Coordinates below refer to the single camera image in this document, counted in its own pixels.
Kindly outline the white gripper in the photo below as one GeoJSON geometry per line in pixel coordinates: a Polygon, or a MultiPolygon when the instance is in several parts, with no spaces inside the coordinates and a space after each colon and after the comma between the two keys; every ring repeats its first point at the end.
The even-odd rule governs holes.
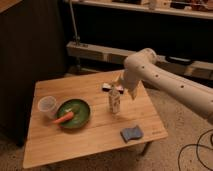
{"type": "Polygon", "coordinates": [[[128,89],[128,93],[132,100],[137,97],[137,86],[141,78],[134,72],[125,69],[121,76],[117,76],[111,83],[116,89],[120,89],[121,85],[128,89]]]}

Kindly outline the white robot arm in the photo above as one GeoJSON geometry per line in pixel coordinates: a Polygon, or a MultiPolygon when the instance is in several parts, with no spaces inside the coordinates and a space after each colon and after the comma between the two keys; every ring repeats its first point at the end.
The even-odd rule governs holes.
{"type": "Polygon", "coordinates": [[[157,54],[151,48],[129,55],[124,60],[124,71],[116,83],[127,89],[135,99],[139,82],[145,81],[165,91],[213,125],[213,89],[157,67],[157,59],[157,54]]]}

